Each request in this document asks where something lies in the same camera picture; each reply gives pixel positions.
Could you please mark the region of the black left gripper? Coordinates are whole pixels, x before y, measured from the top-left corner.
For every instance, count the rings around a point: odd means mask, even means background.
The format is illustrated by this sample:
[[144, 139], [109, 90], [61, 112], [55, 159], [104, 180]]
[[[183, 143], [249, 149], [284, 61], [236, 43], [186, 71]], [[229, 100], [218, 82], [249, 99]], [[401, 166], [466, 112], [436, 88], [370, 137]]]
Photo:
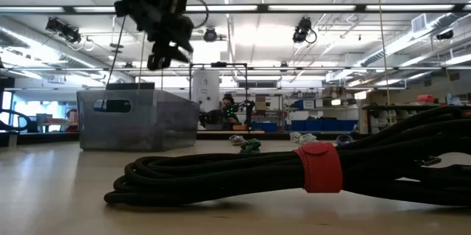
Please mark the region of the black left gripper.
[[[152, 52], [148, 56], [147, 68], [149, 70], [166, 69], [172, 60], [189, 62], [193, 49], [189, 43], [194, 23], [186, 15], [162, 12], [155, 8], [144, 10], [138, 19], [138, 29], [145, 31], [155, 41]], [[178, 46], [171, 47], [171, 59], [168, 58], [169, 43], [157, 41], [172, 41]]]

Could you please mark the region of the translucent grey plastic bin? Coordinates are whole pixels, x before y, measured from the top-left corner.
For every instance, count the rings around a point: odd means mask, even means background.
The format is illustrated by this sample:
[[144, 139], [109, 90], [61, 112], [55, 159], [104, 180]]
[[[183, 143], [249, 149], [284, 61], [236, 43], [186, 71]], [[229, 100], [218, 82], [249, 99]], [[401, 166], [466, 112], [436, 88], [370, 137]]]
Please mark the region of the translucent grey plastic bin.
[[83, 150], [162, 152], [196, 142], [199, 104], [167, 91], [78, 91]]

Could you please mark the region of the person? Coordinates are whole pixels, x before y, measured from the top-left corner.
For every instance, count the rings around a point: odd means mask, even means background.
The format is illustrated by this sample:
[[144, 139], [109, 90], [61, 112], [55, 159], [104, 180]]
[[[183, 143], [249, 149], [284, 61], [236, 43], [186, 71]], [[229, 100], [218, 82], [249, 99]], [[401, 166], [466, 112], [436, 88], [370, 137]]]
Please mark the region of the person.
[[228, 124], [239, 124], [234, 109], [234, 99], [231, 96], [224, 96], [222, 99], [222, 117]]

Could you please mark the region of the background black robot arms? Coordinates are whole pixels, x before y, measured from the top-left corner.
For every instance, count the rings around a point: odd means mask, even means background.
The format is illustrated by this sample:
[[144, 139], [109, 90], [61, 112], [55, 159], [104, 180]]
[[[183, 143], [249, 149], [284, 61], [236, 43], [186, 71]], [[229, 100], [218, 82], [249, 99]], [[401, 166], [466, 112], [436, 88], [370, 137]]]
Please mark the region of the background black robot arms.
[[252, 130], [252, 112], [255, 103], [248, 99], [234, 102], [239, 124], [228, 124], [222, 117], [222, 107], [208, 112], [200, 111], [199, 124], [206, 130]]

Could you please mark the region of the red storage crate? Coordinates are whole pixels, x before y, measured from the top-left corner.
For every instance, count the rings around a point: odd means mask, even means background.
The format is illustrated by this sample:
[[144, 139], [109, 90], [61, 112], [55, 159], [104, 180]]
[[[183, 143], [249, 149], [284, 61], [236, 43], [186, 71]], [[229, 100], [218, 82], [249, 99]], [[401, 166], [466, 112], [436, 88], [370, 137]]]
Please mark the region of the red storage crate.
[[65, 129], [67, 133], [77, 133], [78, 128], [78, 113], [76, 109], [71, 109], [66, 113], [69, 120], [69, 126]]

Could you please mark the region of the black background rig frame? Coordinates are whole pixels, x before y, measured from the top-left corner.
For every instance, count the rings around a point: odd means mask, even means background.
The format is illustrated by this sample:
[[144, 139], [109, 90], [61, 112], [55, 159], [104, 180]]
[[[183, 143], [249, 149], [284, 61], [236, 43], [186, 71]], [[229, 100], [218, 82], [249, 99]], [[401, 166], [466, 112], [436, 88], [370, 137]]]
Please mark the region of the black background rig frame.
[[231, 96], [234, 99], [234, 102], [242, 102], [248, 99], [248, 65], [246, 63], [213, 62], [213, 63], [192, 63], [189, 66], [188, 98], [190, 100], [192, 100], [191, 99], [192, 75], [196, 71], [201, 71], [201, 70], [210, 70], [210, 71], [219, 72], [220, 108], [222, 106], [222, 99], [224, 96]]

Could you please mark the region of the overhead light bar frame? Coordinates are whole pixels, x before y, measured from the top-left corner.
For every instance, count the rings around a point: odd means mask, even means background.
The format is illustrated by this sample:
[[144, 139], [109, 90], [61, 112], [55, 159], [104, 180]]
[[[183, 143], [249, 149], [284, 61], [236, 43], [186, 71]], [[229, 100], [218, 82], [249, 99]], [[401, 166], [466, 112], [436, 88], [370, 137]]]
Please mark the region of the overhead light bar frame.
[[[12, 15], [111, 15], [113, 6], [0, 6], [0, 14]], [[457, 4], [209, 4], [188, 5], [188, 14], [275, 13], [471, 13], [471, 3]]]

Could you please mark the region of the black aluminium table frame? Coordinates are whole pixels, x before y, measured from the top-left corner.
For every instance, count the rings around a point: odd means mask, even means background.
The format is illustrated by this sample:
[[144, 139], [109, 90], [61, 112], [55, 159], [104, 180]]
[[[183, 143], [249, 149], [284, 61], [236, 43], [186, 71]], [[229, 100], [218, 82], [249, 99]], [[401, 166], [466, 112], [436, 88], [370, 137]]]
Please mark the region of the black aluminium table frame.
[[[289, 133], [262, 133], [261, 131], [255, 131], [253, 133], [240, 133], [244, 138], [257, 138], [259, 140], [290, 140]], [[228, 131], [199, 131], [196, 135], [197, 140], [225, 140], [229, 139], [232, 133]], [[318, 140], [321, 141], [335, 141], [340, 135], [346, 135], [346, 133], [332, 133], [327, 131], [326, 133], [313, 133]], [[28, 144], [47, 144], [47, 143], [58, 143], [67, 141], [79, 141], [78, 133], [25, 133], [20, 134], [17, 138], [18, 145]]]

